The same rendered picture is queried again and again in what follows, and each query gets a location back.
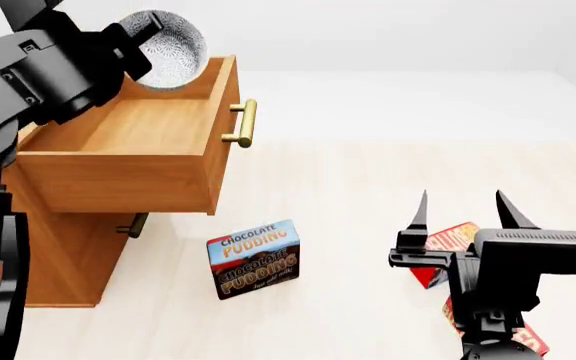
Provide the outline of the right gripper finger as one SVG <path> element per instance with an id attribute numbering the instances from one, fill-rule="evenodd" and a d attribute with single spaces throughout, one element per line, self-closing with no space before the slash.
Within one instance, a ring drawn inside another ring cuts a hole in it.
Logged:
<path id="1" fill-rule="evenodd" d="M 405 252 L 420 252 L 425 250 L 429 236 L 427 228 L 427 191 L 423 191 L 422 197 L 411 224 L 400 230 L 397 234 L 396 249 Z"/>
<path id="2" fill-rule="evenodd" d="M 497 190 L 495 193 L 496 207 L 502 228 L 505 230 L 540 230 L 536 224 L 530 221 L 516 206 Z"/>

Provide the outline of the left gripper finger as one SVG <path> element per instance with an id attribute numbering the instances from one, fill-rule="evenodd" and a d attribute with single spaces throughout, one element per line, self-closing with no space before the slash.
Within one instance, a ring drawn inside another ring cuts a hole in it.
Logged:
<path id="1" fill-rule="evenodd" d="M 163 29 L 155 13 L 133 13 L 102 30 L 102 35 L 113 49 L 137 49 Z"/>
<path id="2" fill-rule="evenodd" d="M 139 47 L 129 46 L 115 48 L 113 50 L 122 70 L 132 80 L 140 80 L 152 70 L 151 62 L 147 59 Z"/>

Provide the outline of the black patterned bowl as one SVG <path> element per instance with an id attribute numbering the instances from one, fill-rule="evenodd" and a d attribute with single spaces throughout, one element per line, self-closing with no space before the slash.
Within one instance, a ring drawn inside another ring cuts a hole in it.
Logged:
<path id="1" fill-rule="evenodd" d="M 136 35 L 146 28 L 151 14 L 158 18 L 162 29 L 140 45 L 152 69 L 137 83 L 156 90 L 180 89 L 197 79 L 207 67 L 207 43 L 193 23 L 169 11 L 137 11 L 119 24 L 129 35 Z"/>

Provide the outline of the open wooden drawer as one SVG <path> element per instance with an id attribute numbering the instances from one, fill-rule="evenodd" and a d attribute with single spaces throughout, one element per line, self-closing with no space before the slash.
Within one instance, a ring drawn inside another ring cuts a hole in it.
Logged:
<path id="1" fill-rule="evenodd" d="M 17 164 L 54 212 L 203 212 L 217 207 L 229 150 L 250 146 L 235 56 L 175 90 L 125 80 L 112 101 L 19 134 Z"/>

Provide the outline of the wooden cabinet body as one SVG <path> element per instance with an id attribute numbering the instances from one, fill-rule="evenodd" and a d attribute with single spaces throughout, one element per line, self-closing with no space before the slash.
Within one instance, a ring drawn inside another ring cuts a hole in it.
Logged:
<path id="1" fill-rule="evenodd" d="M 29 218 L 29 307 L 98 304 L 128 239 L 116 227 L 154 209 L 143 158 L 79 149 L 98 126 L 28 128 L 3 171 L 13 209 Z"/>

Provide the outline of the chocolate pudding box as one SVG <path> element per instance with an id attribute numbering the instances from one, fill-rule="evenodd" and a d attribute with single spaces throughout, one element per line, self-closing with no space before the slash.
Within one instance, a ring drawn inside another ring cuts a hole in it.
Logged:
<path id="1" fill-rule="evenodd" d="M 299 277 L 300 237 L 291 220 L 210 239 L 206 249 L 221 300 Z"/>

